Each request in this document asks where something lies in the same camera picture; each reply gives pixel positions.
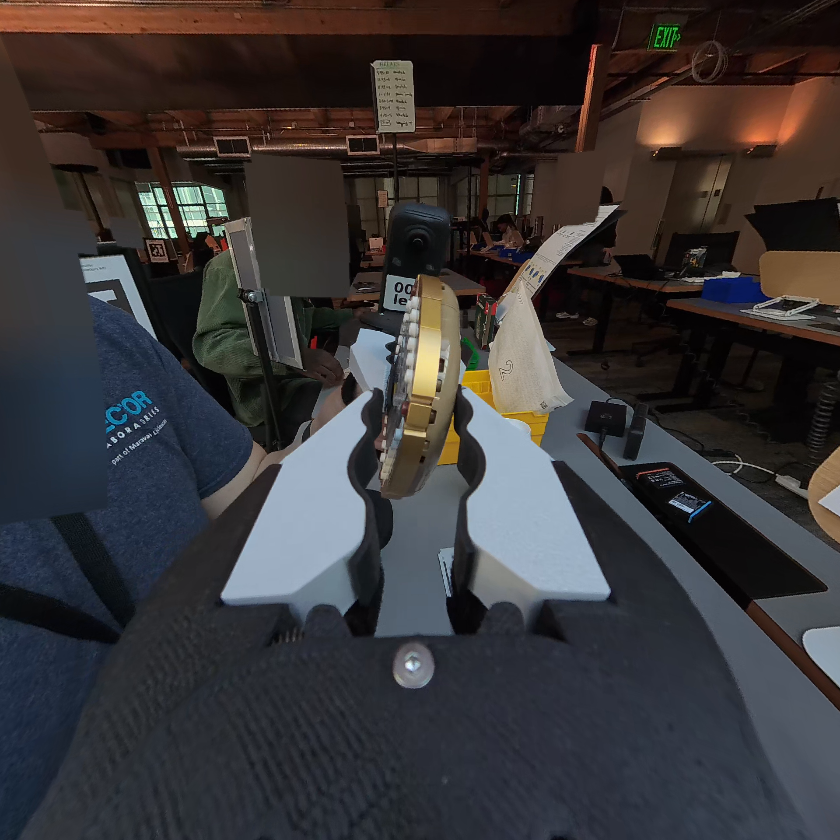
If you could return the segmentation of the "grey panel on pole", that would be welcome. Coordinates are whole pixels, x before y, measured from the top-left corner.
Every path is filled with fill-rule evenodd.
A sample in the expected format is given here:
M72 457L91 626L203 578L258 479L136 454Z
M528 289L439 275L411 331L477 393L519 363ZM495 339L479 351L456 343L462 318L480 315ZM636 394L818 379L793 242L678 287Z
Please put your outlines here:
M301 342L298 324L289 297L269 293L260 278L251 220L243 217L224 226L228 252L233 262L238 288L248 324L248 335L264 383L266 443L273 448L285 445L282 433L283 405L280 378L275 366L287 371L285 381L302 377Z

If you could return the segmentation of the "person's left hand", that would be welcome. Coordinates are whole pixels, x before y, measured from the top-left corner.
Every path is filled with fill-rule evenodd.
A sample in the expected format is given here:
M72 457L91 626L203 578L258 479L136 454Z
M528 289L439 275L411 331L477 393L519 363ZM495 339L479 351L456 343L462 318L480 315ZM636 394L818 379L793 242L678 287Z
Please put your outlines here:
M348 373L341 385L329 390L329 394L311 421L310 433L317 433L361 394L361 389L352 373Z

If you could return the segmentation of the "white paper bag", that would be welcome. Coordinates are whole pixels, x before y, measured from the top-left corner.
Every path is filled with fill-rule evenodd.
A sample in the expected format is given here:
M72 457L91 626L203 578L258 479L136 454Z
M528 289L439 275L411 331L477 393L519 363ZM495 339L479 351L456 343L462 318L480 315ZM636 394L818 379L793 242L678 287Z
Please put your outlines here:
M562 387L530 295L506 297L506 314L490 347L488 369L499 413L550 413L573 402Z

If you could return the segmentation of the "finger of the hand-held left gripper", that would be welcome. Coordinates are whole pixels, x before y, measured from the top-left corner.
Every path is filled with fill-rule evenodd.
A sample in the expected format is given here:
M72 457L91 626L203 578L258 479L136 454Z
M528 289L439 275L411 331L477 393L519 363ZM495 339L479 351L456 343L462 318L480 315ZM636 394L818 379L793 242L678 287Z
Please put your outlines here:
M372 329L361 329L350 347L350 372L360 392L379 389L387 401L396 337Z

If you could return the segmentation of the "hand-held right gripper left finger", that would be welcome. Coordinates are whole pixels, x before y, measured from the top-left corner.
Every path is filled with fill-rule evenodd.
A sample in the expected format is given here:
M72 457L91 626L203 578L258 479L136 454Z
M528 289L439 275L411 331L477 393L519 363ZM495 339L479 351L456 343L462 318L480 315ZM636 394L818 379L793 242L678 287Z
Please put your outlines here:
M224 604L284 604L301 623L331 605L353 634L375 632L384 573L373 500L383 497L369 485L382 408L381 390L363 393L281 462Z

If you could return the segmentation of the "framed marker sign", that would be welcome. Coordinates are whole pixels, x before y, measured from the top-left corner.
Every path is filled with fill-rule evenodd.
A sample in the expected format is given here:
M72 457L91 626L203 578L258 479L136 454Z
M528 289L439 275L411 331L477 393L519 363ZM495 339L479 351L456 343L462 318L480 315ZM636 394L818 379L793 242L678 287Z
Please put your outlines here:
M89 296L127 312L153 338L158 338L124 255L81 255L79 262Z

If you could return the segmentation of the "black desk mat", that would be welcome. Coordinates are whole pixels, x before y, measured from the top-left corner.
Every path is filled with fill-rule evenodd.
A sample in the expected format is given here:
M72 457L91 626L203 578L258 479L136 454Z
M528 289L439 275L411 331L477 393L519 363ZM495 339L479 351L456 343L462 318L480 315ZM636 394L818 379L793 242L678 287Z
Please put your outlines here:
M671 468L686 484L658 490L636 480L638 472L660 467ZM618 469L637 499L741 608L762 599L827 590L810 571L677 466L657 462ZM688 523L668 504L681 491L711 499L712 505Z

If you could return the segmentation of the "handwritten note board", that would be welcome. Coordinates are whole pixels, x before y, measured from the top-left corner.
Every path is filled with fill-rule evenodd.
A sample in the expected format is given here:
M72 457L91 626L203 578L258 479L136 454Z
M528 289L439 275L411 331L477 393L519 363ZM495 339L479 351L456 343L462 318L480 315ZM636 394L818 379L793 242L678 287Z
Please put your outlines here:
M374 125L379 134L416 131L413 63L379 59L371 63Z

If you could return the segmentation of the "wooden chair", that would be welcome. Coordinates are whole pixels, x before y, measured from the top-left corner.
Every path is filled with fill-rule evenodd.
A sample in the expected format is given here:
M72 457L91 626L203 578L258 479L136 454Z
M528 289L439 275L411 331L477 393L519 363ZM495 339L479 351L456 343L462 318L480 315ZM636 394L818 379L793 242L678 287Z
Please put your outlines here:
M837 251L767 251L759 259L762 293L769 298L816 298L839 305Z

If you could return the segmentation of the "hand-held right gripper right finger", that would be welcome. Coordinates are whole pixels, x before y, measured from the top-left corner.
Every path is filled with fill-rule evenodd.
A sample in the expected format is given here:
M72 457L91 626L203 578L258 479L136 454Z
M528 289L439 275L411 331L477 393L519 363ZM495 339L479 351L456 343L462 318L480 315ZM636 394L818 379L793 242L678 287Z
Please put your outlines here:
M557 463L477 394L455 404L458 503L453 629L474 634L500 602L532 629L545 602L605 602L611 589L560 479Z

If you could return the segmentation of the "blue storage bin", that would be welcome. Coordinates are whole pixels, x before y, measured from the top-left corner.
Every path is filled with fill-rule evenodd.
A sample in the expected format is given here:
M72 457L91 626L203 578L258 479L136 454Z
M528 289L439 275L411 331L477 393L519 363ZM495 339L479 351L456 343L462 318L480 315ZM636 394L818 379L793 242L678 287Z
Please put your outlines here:
M700 297L728 304L754 304L770 299L762 292L760 279L746 275L706 278Z

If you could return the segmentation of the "gold round lego base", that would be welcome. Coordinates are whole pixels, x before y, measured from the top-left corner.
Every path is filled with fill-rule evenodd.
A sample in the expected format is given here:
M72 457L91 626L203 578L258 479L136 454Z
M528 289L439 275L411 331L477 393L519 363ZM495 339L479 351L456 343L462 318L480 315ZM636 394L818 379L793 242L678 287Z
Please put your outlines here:
M395 343L385 393L383 498L415 495L443 453L460 377L459 305L439 277L420 275Z

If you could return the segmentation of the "yellow plastic bin stack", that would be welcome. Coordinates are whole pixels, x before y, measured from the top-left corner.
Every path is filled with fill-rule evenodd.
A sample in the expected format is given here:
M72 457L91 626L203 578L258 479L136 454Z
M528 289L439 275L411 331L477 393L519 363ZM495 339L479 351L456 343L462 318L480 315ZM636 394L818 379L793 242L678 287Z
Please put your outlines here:
M466 371L461 381L463 387L470 389L478 395L480 399L486 402L491 408L496 408L493 397L490 373L484 371ZM541 445L545 428L548 424L549 415L547 413L503 413L503 417L512 419L526 424L529 427L529 434L533 443L537 446ZM448 434L445 440L442 454L438 460L440 466L448 466L457 464L459 454L459 436L455 431L455 421L451 421L449 425Z

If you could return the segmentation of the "person's left forearm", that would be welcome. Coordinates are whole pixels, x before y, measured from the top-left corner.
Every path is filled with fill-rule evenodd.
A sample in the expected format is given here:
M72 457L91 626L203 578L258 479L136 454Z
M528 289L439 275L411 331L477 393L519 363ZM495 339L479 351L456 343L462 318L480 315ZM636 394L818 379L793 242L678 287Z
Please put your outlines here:
M209 520L218 518L256 478L270 466L278 466L286 457L301 446L311 432L313 422L305 423L295 440L289 446L272 452L266 452L259 444L254 443L250 456L243 468L225 486L202 500L202 508Z

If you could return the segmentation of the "black upright box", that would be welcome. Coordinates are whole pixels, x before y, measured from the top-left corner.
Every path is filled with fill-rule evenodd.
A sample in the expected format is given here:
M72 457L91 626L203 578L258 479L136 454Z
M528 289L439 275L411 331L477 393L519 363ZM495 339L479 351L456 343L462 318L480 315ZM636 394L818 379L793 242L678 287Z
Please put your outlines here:
M623 451L625 460L636 460L639 456L648 423L648 411L648 404L643 402L638 402L634 407L633 418L626 431Z

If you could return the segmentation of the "black power adapter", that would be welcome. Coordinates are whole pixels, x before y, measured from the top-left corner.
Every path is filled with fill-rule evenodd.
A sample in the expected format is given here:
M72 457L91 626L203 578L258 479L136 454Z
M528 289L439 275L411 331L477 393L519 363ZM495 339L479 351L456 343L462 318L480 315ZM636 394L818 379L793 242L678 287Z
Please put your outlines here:
M621 402L592 401L584 421L586 433L622 438L627 428L627 405Z

